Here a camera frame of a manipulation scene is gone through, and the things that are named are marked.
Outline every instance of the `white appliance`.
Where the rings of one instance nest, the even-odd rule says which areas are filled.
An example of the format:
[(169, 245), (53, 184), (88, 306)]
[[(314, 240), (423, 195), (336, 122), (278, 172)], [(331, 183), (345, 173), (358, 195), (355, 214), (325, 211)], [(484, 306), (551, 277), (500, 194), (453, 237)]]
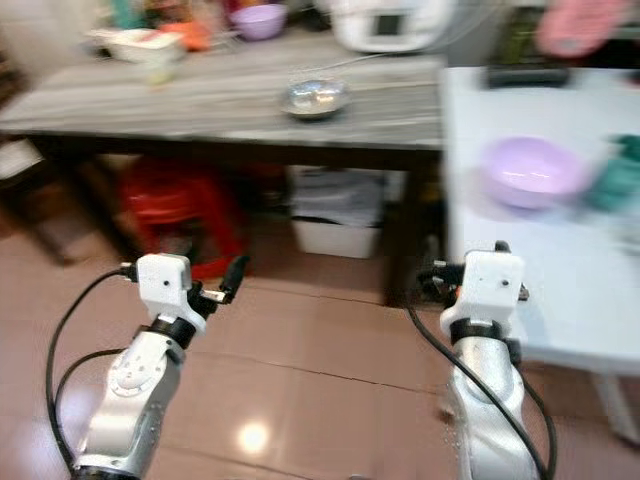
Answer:
[(445, 32), (458, 0), (315, 0), (331, 15), (333, 32), (358, 52), (423, 50)]

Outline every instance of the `stainless steel bowl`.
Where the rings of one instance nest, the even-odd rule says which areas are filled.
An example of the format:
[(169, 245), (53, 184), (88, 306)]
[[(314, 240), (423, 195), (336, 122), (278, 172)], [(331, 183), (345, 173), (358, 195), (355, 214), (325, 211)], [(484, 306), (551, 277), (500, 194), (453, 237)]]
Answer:
[(302, 120), (327, 118), (349, 103), (349, 90), (336, 80), (307, 80), (291, 85), (282, 98), (282, 111)]

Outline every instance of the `floor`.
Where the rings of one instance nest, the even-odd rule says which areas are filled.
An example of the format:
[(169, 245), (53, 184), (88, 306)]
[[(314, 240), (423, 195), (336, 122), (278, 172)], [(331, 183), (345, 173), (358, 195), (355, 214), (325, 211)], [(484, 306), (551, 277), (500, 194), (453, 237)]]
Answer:
[[(67, 478), (46, 421), (43, 371), (55, 323), (80, 290), (116, 266), (92, 232), (68, 238), (82, 260), (52, 266), (21, 234), (0, 240), (0, 477)], [(154, 480), (456, 478), (441, 413), (449, 365), (399, 310), (379, 305), (382, 260), (299, 253), (282, 222), (254, 232), (253, 275), (188, 353), (152, 468)], [(438, 312), (424, 322), (437, 325)], [(111, 279), (63, 334), (58, 376), (78, 356), (127, 345), (147, 321), (136, 289)], [(108, 360), (82, 367), (64, 398), (75, 444)], [(608, 430), (584, 373), (527, 365), (559, 429), (560, 480), (640, 478), (640, 454)], [(527, 428), (545, 449), (542, 423)]]

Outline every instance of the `red plastic stool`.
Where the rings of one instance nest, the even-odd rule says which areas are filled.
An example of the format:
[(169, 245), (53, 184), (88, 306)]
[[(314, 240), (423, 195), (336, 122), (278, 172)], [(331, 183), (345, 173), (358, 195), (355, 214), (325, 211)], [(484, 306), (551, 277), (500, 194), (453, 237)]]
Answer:
[(160, 250), (161, 230), (200, 221), (219, 257), (191, 267), (195, 278), (219, 277), (247, 241), (240, 232), (244, 218), (231, 195), (210, 168), (144, 158), (122, 177), (121, 194), (136, 218), (144, 248)]

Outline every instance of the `black cable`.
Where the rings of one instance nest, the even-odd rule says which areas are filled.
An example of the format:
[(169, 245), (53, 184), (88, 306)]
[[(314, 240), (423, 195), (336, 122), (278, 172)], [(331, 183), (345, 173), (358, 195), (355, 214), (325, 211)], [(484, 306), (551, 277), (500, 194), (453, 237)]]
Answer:
[(516, 420), (511, 412), (507, 410), (507, 407), (504, 406), (502, 401), (498, 398), (498, 396), (488, 387), (469, 367), (467, 367), (458, 357), (455, 356), (453, 352), (451, 352), (447, 347), (445, 347), (440, 340), (438, 340), (428, 329), (424, 326), (424, 324), (420, 321), (420, 317), (418, 317), (418, 313), (411, 306), (409, 301), (409, 296), (405, 297), (405, 311), (409, 314), (409, 318), (418, 329), (418, 332), (427, 340), (433, 348), (438, 350), (442, 355), (445, 356), (449, 362), (455, 365), (462, 373), (464, 373), (476, 386), (480, 389), (482, 393), (484, 393), (489, 400), (496, 406), (496, 408), (502, 413), (504, 418), (509, 422), (509, 425), (515, 430), (524, 446), (529, 451), (531, 458), (533, 459), (533, 463), (535, 463), (536, 470), (538, 470), (538, 474), (540, 476), (540, 480), (552, 480), (552, 477), (549, 476), (547, 468), (544, 466), (542, 459), (540, 458), (540, 454), (536, 450), (535, 445), (531, 441), (531, 437), (525, 432), (525, 430), (520, 425), (520, 422)]
[(102, 283), (104, 280), (115, 277), (116, 275), (123, 275), (125, 272), (122, 268), (117, 270), (112, 270), (110, 272), (104, 273), (96, 278), (89, 286), (87, 286), (80, 296), (73, 302), (69, 310), (64, 314), (55, 331), (53, 332), (53, 336), (51, 337), (51, 341), (49, 342), (49, 349), (47, 352), (47, 366), (45, 371), (45, 401), (47, 404), (47, 415), (49, 417), (49, 423), (51, 425), (51, 431), (53, 432), (53, 436), (56, 440), (56, 445), (58, 446), (58, 450), (60, 450), (60, 454), (69, 469), (69, 472), (72, 472), (73, 469), (73, 453), (69, 448), (69, 445), (64, 439), (62, 434), (62, 430), (60, 428), (60, 422), (58, 419), (58, 414), (56, 412), (56, 403), (53, 397), (53, 365), (55, 361), (56, 355), (56, 347), (58, 346), (58, 340), (60, 338), (60, 334), (62, 333), (62, 329), (65, 324), (69, 320), (69, 317), (73, 314), (78, 305), (84, 300), (84, 298), (93, 290), (97, 285)]
[[(64, 375), (60, 379), (60, 383), (58, 384), (58, 389), (56, 390), (56, 397), (55, 397), (55, 400), (54, 400), (55, 408), (56, 408), (56, 417), (58, 419), (60, 418), (62, 395), (64, 394), (65, 386), (67, 385), (67, 382), (69, 381), (69, 378), (71, 377), (71, 375), (73, 375), (73, 372), (75, 372), (76, 369), (78, 369), (78, 367), (83, 365), (85, 362), (88, 362), (89, 360), (92, 360), (94, 358), (99, 358), (99, 357), (106, 357), (106, 356), (109, 356), (109, 355), (118, 355), (119, 353), (122, 353), (123, 351), (124, 351), (124, 349), (117, 348), (117, 349), (112, 349), (112, 350), (100, 350), (98, 352), (89, 353), (88, 355), (85, 355), (84, 357), (79, 358), (78, 360), (73, 362), (71, 364), (71, 366), (69, 368), (67, 368), (66, 372), (64, 372)], [(64, 437), (64, 432), (62, 431), (62, 428), (60, 429), (60, 431), (61, 431), (61, 434), (62, 434), (62, 439), (65, 442), (65, 445), (67, 446), (69, 452), (71, 452), (71, 447), (69, 446), (69, 443), (67, 442), (67, 439)]]
[(549, 459), (547, 460), (547, 476), (549, 479), (553, 479), (556, 474), (556, 465), (558, 462), (558, 437), (556, 434), (556, 426), (553, 423), (551, 415), (549, 415), (549, 412), (547, 412), (547, 408), (545, 407), (542, 398), (540, 398), (540, 395), (538, 395), (538, 393), (533, 389), (529, 382), (527, 382), (527, 379), (524, 378), (522, 372), (520, 372), (520, 376), (522, 377), (524, 389), (537, 405), (540, 413), (542, 414), (542, 418), (544, 418), (544, 423), (547, 426), (547, 436), (549, 438)]

